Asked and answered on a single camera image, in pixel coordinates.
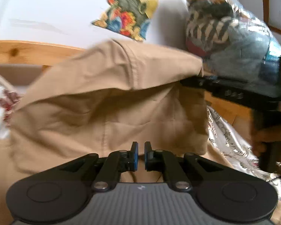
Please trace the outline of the person's right hand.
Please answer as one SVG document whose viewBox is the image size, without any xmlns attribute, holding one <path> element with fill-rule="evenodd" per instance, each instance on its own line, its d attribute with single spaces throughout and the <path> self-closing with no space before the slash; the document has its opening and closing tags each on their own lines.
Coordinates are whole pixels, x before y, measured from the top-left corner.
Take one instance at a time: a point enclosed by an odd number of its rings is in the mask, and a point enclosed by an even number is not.
<svg viewBox="0 0 281 225">
<path fill-rule="evenodd" d="M 264 143 L 281 141 L 281 126 L 266 128 L 263 130 L 252 130 L 251 140 L 252 151 L 254 155 L 259 157 L 266 151 Z"/>
</svg>

